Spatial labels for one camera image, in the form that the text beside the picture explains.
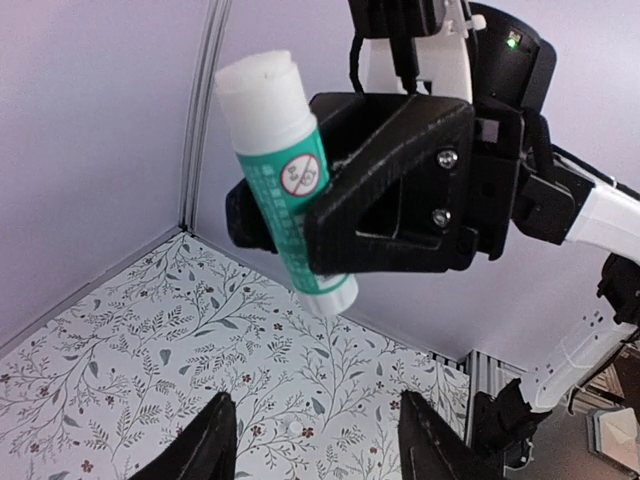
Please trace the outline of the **white glue stick cap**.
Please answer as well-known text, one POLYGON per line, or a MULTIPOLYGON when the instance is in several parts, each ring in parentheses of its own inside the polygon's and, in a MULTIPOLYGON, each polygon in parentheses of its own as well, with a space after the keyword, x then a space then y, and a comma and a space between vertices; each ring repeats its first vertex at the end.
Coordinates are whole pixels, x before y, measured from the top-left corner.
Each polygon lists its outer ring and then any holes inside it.
POLYGON ((303 432, 303 425, 298 421, 292 421, 287 427, 287 432, 292 437, 301 436, 303 432))

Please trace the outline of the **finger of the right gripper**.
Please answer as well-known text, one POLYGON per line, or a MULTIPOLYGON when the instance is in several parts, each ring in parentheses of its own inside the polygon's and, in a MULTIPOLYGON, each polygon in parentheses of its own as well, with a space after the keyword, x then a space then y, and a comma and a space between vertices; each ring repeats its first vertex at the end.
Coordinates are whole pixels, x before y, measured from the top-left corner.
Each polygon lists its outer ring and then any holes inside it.
POLYGON ((227 193, 225 211, 227 232, 236 247, 277 254, 271 233, 246 179, 242 179, 227 193))

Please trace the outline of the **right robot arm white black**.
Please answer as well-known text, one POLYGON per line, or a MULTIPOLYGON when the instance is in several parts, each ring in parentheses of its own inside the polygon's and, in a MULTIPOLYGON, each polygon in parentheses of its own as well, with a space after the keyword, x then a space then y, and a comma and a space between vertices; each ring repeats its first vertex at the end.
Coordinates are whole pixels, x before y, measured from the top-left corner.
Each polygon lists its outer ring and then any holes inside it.
POLYGON ((318 316, 365 272, 444 273, 498 259, 507 232, 608 252, 613 309, 550 349, 493 402, 541 419, 639 327, 639 196, 555 146, 542 116, 556 65, 532 28, 469 1, 353 1, 348 93, 307 97, 290 52, 217 71, 243 171, 227 195, 241 248, 278 254, 318 316))

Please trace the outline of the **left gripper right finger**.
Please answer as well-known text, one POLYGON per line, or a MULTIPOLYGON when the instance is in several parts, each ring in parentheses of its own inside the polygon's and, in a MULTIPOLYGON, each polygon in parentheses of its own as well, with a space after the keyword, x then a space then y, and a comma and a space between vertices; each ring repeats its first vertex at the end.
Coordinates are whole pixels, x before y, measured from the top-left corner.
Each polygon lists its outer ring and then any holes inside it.
POLYGON ((504 479, 473 452, 418 392, 401 394, 399 454, 404 480, 504 479))

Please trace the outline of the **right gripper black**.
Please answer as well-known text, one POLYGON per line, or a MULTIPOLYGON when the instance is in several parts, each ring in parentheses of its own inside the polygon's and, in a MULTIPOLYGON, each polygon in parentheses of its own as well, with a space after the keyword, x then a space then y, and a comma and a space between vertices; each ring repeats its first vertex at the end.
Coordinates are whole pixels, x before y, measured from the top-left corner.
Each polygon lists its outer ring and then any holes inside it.
POLYGON ((503 107, 423 95, 320 93, 331 171, 306 213, 318 274, 444 273, 499 258, 524 124, 503 107))

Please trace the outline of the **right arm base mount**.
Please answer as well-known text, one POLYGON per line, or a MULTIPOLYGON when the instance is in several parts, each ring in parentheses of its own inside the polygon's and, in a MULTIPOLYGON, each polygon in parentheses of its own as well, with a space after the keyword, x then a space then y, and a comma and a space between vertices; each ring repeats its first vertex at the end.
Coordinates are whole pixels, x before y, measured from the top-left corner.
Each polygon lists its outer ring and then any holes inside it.
POLYGON ((531 439, 551 412, 535 413, 521 392, 521 379, 511 380, 496 397, 474 397, 471 449, 493 473, 503 474, 506 453, 531 439))

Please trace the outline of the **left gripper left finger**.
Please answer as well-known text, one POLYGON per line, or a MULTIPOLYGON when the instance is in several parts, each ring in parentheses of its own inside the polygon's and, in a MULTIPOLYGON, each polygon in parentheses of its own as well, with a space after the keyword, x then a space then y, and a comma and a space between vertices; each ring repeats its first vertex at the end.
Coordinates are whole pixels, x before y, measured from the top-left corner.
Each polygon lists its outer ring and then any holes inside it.
POLYGON ((228 393, 219 392, 131 480, 233 480, 236 453, 236 406, 228 393))

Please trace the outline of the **green white glue stick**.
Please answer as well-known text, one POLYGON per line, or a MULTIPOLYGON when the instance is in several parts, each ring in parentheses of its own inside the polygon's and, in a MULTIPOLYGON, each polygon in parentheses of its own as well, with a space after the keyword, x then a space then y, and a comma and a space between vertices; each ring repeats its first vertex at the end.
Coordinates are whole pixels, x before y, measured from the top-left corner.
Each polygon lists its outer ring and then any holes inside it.
POLYGON ((346 311, 358 294, 355 277, 310 268, 304 215, 330 174, 291 53, 247 56, 218 70, 215 86, 245 179, 300 301, 319 317, 346 311))

